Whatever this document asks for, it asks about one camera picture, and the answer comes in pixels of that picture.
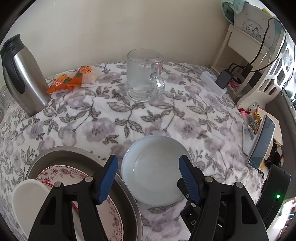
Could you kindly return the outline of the light blue bowl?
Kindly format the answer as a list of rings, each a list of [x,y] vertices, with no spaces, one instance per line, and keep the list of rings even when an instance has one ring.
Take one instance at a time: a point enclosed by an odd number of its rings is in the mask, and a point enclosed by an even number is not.
[[[177,187],[182,155],[192,159],[187,149],[171,137],[140,138],[123,157],[122,179],[137,201],[149,206],[172,204],[183,196]]]

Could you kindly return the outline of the white square bowl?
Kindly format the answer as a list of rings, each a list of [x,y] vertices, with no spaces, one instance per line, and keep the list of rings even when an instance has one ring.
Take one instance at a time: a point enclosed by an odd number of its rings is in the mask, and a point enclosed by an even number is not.
[[[14,188],[12,208],[26,238],[29,238],[35,219],[50,190],[51,187],[35,179],[22,181]]]

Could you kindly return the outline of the large stainless steel plate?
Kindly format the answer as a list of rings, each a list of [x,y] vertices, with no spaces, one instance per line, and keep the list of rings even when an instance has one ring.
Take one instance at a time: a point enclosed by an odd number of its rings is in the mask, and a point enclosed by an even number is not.
[[[52,187],[57,181],[76,184],[103,167],[104,161],[75,147],[54,147],[36,157],[26,177]],[[109,240],[142,240],[142,221],[130,190],[116,175],[107,199],[97,210]]]

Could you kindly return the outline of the floral purple tablecloth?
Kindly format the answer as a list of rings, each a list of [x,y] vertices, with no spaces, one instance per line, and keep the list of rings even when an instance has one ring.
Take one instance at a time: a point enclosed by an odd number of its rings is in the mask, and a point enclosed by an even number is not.
[[[94,87],[55,93],[33,117],[15,101],[6,111],[1,122],[1,216],[17,239],[25,236],[12,211],[12,192],[34,159],[56,146],[121,160],[139,138],[167,135],[188,150],[205,175],[226,184],[242,182],[252,199],[259,199],[262,178],[246,166],[242,149],[244,118],[228,95],[217,97],[201,81],[206,68],[166,62],[165,92],[146,103],[127,96],[125,62],[99,68],[102,75]]]

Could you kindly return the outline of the smartphone on stand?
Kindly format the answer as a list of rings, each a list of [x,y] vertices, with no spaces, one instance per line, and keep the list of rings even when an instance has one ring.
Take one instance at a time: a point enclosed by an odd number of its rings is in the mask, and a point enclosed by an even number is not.
[[[267,153],[270,142],[273,139],[274,130],[275,123],[269,116],[265,115],[249,148],[247,154],[248,166],[255,170],[259,169],[265,154]]]

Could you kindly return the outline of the orange snack packet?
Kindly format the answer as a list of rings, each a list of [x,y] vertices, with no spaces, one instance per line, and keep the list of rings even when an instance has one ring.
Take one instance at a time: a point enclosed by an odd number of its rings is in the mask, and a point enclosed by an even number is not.
[[[49,86],[47,93],[52,94],[54,92],[68,92],[73,91],[74,86],[71,85],[71,81],[74,78],[76,72],[61,73],[53,80]]]
[[[95,85],[97,77],[97,73],[93,67],[81,66],[68,85],[74,87],[92,87]]]

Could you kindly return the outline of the black box green light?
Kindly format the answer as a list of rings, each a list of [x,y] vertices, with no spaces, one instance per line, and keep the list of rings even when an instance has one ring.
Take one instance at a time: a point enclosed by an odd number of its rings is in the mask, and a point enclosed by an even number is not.
[[[266,229],[275,219],[284,201],[290,180],[289,173],[272,164],[256,204]]]

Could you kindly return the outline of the pink floral plate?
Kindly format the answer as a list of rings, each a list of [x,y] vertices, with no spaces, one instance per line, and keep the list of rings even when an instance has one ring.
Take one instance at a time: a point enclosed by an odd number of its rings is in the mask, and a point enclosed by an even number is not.
[[[64,185],[76,184],[87,176],[87,174],[73,167],[54,165],[44,169],[36,179],[52,187],[57,181]],[[97,206],[97,210],[108,240],[123,240],[123,223],[112,199],[108,197],[101,205]],[[77,240],[84,240],[77,202],[72,203],[72,212],[76,238]]]

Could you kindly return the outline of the black charger adapter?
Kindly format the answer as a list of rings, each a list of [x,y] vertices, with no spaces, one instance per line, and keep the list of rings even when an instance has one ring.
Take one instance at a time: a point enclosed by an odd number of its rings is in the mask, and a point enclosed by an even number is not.
[[[220,75],[217,77],[215,83],[221,89],[224,89],[228,85],[232,77],[233,77],[233,74],[229,70],[222,70]]]

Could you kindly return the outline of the clear glass mug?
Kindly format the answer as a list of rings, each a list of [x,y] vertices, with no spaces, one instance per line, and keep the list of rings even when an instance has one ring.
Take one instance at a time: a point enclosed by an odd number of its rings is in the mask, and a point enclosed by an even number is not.
[[[159,98],[165,90],[161,77],[164,58],[150,49],[134,49],[127,54],[126,92],[138,102]]]

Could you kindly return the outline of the white shelf unit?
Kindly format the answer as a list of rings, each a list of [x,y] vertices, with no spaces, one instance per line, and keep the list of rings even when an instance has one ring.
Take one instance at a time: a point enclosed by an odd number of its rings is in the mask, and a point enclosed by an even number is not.
[[[284,60],[286,54],[293,55],[293,47],[288,43],[285,30],[281,30],[275,50],[271,52],[254,37],[230,24],[219,53],[211,66],[211,70],[216,75],[228,68],[227,64],[222,66],[219,64],[227,46],[242,57],[242,64],[245,62],[249,64],[246,68],[248,75],[242,80],[238,89],[227,86],[236,106],[248,109],[251,104],[257,102],[261,108],[265,108],[276,98],[284,83],[293,74],[294,64]]]

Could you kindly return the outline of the stainless steel thermos jug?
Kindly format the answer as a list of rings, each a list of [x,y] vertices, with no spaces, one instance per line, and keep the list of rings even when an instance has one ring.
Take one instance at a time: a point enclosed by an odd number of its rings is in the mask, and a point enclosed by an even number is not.
[[[17,34],[1,49],[5,84],[19,106],[28,116],[34,116],[48,104],[51,94],[41,69]]]

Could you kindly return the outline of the white phone stand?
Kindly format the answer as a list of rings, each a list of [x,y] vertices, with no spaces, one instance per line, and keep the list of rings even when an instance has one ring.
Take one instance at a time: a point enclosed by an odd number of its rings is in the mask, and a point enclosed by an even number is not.
[[[246,125],[242,129],[242,136],[242,149],[244,154],[248,156],[257,138],[257,134],[255,134],[254,130],[249,125]]]

